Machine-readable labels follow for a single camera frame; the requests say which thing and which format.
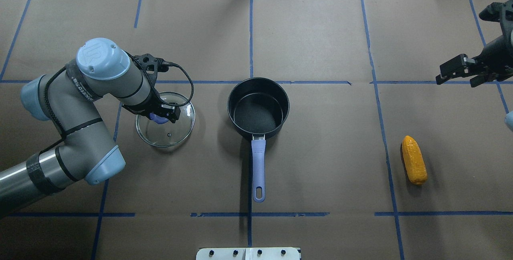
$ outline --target corn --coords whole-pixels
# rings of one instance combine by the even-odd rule
[[[412,184],[422,185],[427,180],[427,171],[418,143],[406,136],[401,144],[406,174]]]

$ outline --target white bracket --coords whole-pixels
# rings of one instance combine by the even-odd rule
[[[301,249],[293,247],[267,248],[203,248],[196,260],[301,260]]]

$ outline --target blue tape line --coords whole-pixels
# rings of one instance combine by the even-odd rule
[[[191,213],[192,218],[199,217],[247,217],[249,213],[239,212],[212,212],[212,213]],[[252,217],[324,217],[329,212],[252,212]]]
[[[2,84],[26,84],[29,83],[29,80],[2,80],[0,83]]]
[[[501,85],[499,85],[499,83],[495,83],[495,84],[497,84],[497,90],[499,90],[499,95],[501,96],[501,101],[502,101],[502,105],[504,106],[504,111],[506,112],[506,114],[508,114],[509,113],[508,104],[506,103],[506,99],[504,99],[504,94],[502,94]]]
[[[103,217],[135,217],[135,213],[103,213]]]
[[[247,217],[248,213],[238,212],[213,212],[213,213],[191,213],[191,217]]]
[[[137,4],[137,13],[135,14],[135,21],[133,23],[133,28],[137,28],[137,23],[139,22],[139,12],[141,11],[141,3],[143,0],[139,0],[139,3]]]
[[[18,212],[8,217],[97,217],[98,213],[66,213],[66,212]]]
[[[367,49],[369,52],[369,60],[370,60],[370,66],[372,68],[372,81],[374,83],[374,93],[376,95],[376,104],[378,105],[378,116],[380,120],[380,127],[381,127],[381,137],[383,139],[383,144],[385,145],[385,155],[386,155],[386,165],[388,170],[388,185],[390,187],[390,196],[392,198],[392,207],[394,209],[394,213],[397,212],[397,204],[396,204],[396,193],[394,191],[394,181],[392,179],[392,169],[390,168],[390,159],[388,156],[388,145],[386,141],[386,135],[385,135],[385,125],[383,124],[383,114],[381,111],[381,103],[380,103],[380,97],[379,97],[379,91],[378,91],[378,85],[376,83],[376,69],[374,68],[374,61],[372,59],[372,54],[370,52],[370,36],[369,36],[369,26],[367,24],[367,15],[365,13],[365,1],[360,0],[362,3],[362,13],[363,13],[363,23],[365,26],[365,36],[367,38]],[[397,242],[399,246],[399,255],[401,260],[404,260],[404,251],[403,251],[403,240],[401,238],[401,228],[399,226],[399,217],[394,216],[394,220],[396,222],[396,234],[397,234]]]
[[[484,40],[483,32],[481,30],[481,25],[479,24],[478,15],[476,14],[476,9],[474,8],[474,3],[472,0],[469,0],[469,3],[471,4],[472,13],[474,15],[474,20],[476,21],[476,26],[478,27],[479,36],[481,37],[481,41],[483,42],[483,45],[486,45],[486,41]]]
[[[381,84],[407,84],[407,85],[436,85],[436,81],[376,81],[378,85]],[[444,85],[470,85],[471,83],[469,81],[448,81],[445,82]],[[486,82],[484,85],[497,85],[497,82]],[[513,81],[503,81],[501,82],[502,85],[511,85],[513,84]]]
[[[116,126],[114,127],[114,136],[112,139],[114,142],[117,140],[117,131],[119,128],[119,118],[121,117],[121,103],[119,103],[119,107],[117,108],[117,117],[116,117]],[[109,180],[105,180],[105,183],[103,185],[103,193],[101,195],[101,203],[99,206],[99,214],[98,214],[98,222],[97,222],[97,230],[95,233],[95,241],[93,243],[93,251],[91,253],[91,260],[95,260],[96,258],[96,252],[98,249],[98,240],[99,240],[99,232],[101,229],[101,219],[103,218],[103,211],[105,208],[105,199],[107,198],[107,189],[109,187]]]
[[[114,136],[112,137],[114,142],[116,142],[116,140],[117,140],[117,131],[119,128],[119,117],[121,117],[121,103],[119,103],[119,107],[117,108],[116,126],[114,126]]]
[[[352,85],[349,81],[276,81],[278,84],[343,84]]]
[[[253,157],[249,153],[248,169],[248,247],[253,246]]]
[[[97,252],[97,248],[98,248],[98,239],[99,239],[99,229],[101,227],[101,218],[102,218],[101,216],[98,216],[97,230],[95,232],[95,241],[93,242],[93,251],[91,253],[91,260],[96,259],[96,252]]]
[[[11,47],[9,47],[9,51],[7,52],[7,57],[5,58],[4,67],[2,68],[2,72],[0,73],[0,81],[4,77],[5,70],[7,68],[7,64],[9,64],[9,59],[11,58],[12,50],[14,49],[14,44],[16,43],[16,39],[18,38],[18,34],[20,33],[20,29],[22,27],[23,20],[25,19],[25,15],[27,14],[27,10],[29,8],[31,0],[27,0],[25,4],[25,9],[23,10],[22,17],[20,22],[18,23],[18,27],[16,28],[16,32],[14,33],[14,37],[11,42]]]
[[[18,212],[7,217],[98,217],[99,213],[76,212]],[[104,217],[135,217],[135,213],[105,213]]]
[[[192,81],[195,84],[238,84],[241,81]],[[189,84],[189,81],[166,81],[157,80],[157,84]]]
[[[324,217],[329,212],[255,212],[255,217]]]
[[[418,211],[418,212],[376,212],[374,216],[513,216],[511,211]]]
[[[253,0],[249,0],[249,77],[253,77]]]

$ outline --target pot handle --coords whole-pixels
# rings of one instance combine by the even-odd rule
[[[265,140],[261,138],[251,141],[251,151],[253,153],[253,199],[255,202],[262,203],[265,200]]]

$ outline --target black pot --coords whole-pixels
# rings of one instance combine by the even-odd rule
[[[266,78],[251,78],[233,88],[228,97],[228,115],[239,134],[251,141],[253,199],[265,199],[265,139],[276,135],[289,112],[286,92]]]

